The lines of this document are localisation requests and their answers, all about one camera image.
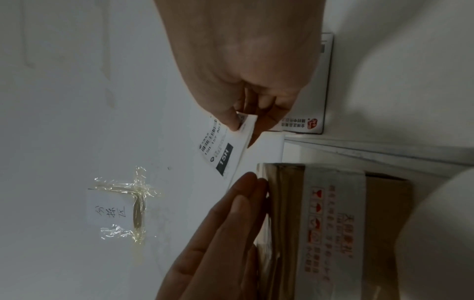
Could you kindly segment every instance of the person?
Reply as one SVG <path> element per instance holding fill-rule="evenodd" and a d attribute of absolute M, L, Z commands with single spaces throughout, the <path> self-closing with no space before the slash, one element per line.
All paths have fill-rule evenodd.
<path fill-rule="evenodd" d="M 257 300 L 253 242 L 267 213 L 268 183 L 242 176 L 211 209 L 158 291 L 157 300 Z"/>
<path fill-rule="evenodd" d="M 316 67 L 325 0 L 155 0 L 197 103 L 250 145 L 289 112 Z"/>

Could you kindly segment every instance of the cardboard box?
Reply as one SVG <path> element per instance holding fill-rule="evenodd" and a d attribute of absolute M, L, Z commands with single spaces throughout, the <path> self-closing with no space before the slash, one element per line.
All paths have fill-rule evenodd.
<path fill-rule="evenodd" d="M 271 208 L 259 236 L 266 300 L 398 300 L 395 240 L 413 208 L 409 181 L 260 164 Z"/>
<path fill-rule="evenodd" d="M 291 111 L 270 131 L 323 132 L 332 46 L 333 34 L 321 34 L 319 62 L 310 83 L 301 90 Z"/>

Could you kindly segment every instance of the person's left hand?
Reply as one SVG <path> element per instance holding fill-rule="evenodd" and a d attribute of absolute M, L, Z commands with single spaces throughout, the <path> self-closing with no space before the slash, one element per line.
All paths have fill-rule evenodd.
<path fill-rule="evenodd" d="M 242 176 L 211 209 L 165 276 L 157 300 L 256 300 L 253 242 L 266 215 L 268 183 Z"/>

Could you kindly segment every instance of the table surface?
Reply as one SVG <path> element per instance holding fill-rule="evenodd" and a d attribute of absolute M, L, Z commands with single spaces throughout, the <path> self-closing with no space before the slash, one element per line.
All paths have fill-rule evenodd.
<path fill-rule="evenodd" d="M 474 145 L 473 8 L 328 0 L 336 40 L 321 138 Z M 153 2 L 2 1 L 0 27 L 1 298 L 152 299 L 225 191 L 196 151 L 207 117 Z M 280 160 L 281 144 L 268 134 L 238 172 Z M 293 146 L 283 159 L 321 156 Z M 135 166 L 163 192 L 142 265 L 129 240 L 101 240 L 84 216 L 94 177 L 132 179 Z M 419 181 L 420 198 L 442 182 Z"/>

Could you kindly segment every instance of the clear tape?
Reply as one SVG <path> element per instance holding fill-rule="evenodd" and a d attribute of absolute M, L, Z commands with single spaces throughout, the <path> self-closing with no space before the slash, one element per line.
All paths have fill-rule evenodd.
<path fill-rule="evenodd" d="M 133 230 L 113 225 L 111 228 L 100 229 L 102 239 L 116 237 L 131 237 L 135 243 L 142 244 L 145 239 L 145 210 L 147 197 L 158 197 L 161 194 L 146 184 L 146 170 L 142 167 L 135 169 L 133 183 L 124 183 L 117 180 L 104 180 L 99 177 L 94 180 L 93 189 L 113 193 L 128 194 L 133 197 Z"/>

